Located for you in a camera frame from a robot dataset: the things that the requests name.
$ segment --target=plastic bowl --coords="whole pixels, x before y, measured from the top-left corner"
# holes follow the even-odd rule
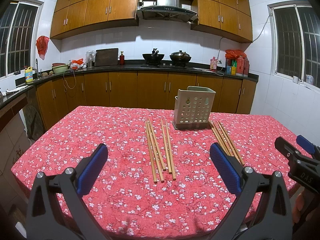
[[[68,65],[61,65],[57,67],[52,67],[52,70],[55,74],[63,73],[68,69]]]

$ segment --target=red plastic bag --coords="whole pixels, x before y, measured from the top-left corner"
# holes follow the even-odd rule
[[[37,49],[38,49],[39,57],[40,57],[42,60],[44,60],[44,56],[45,56],[45,54],[47,53],[47,50],[48,50],[48,42],[49,42],[49,38],[46,37],[46,36],[40,36],[40,37],[37,39],[36,46],[37,46]]]
[[[226,58],[229,59],[237,59],[240,56],[242,56],[243,58],[247,57],[247,54],[245,54],[242,50],[240,49],[227,49],[226,50]]]

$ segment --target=table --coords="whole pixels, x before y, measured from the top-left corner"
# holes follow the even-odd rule
[[[172,121],[173,111],[79,106],[36,141],[12,172],[29,191],[37,172],[53,175],[76,167],[102,142],[108,146],[108,161],[83,200],[106,231],[171,239],[209,233],[235,200],[209,158],[216,138],[209,129],[178,131],[170,123],[177,180],[166,171],[165,182],[154,184],[144,124],[148,116],[165,156],[160,118]],[[291,131],[271,116],[211,113],[210,119],[221,120],[246,165],[266,174],[280,170],[292,191],[295,182],[287,176],[287,160],[274,148],[282,136],[303,151]],[[61,194],[58,199],[70,216]]]

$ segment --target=soap bottle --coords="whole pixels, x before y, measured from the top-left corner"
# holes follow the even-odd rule
[[[120,59],[120,65],[124,65],[124,55],[123,55],[123,51],[121,51],[121,55],[119,56]]]

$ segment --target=pot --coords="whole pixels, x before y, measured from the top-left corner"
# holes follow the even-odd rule
[[[191,60],[191,57],[188,53],[182,52],[182,50],[180,50],[179,52],[172,53],[170,55],[170,59],[174,63],[187,63]]]

